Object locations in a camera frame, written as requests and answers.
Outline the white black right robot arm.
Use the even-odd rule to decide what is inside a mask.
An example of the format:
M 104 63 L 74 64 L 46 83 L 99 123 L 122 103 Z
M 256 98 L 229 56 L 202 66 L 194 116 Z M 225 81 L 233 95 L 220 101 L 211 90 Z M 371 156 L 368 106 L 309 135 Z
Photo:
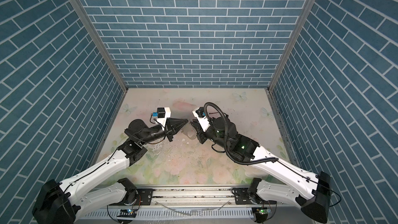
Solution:
M 262 170 L 282 182 L 278 185 L 254 178 L 247 190 L 251 202 L 287 203 L 298 207 L 312 220 L 327 223 L 331 207 L 329 174 L 323 171 L 315 174 L 277 157 L 258 142 L 239 134 L 230 120 L 226 121 L 227 127 L 221 117 L 211 121 L 206 117 L 198 117 L 190 123 L 200 143 L 210 140 L 221 146 L 236 162 Z

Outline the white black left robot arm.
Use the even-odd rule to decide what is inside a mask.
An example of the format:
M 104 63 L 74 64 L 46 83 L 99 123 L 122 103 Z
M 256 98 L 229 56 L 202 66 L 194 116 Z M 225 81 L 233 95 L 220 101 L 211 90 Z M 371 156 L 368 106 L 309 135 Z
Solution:
M 165 124 L 148 127 L 141 119 L 133 120 L 125 134 L 127 140 L 99 163 L 59 183 L 46 182 L 37 197 L 32 214 L 39 224 L 73 224 L 79 218 L 114 203 L 134 205 L 139 201 L 137 187 L 127 178 L 95 190 L 117 172 L 135 164 L 147 152 L 145 145 L 168 138 L 170 141 L 189 121 L 166 118 Z

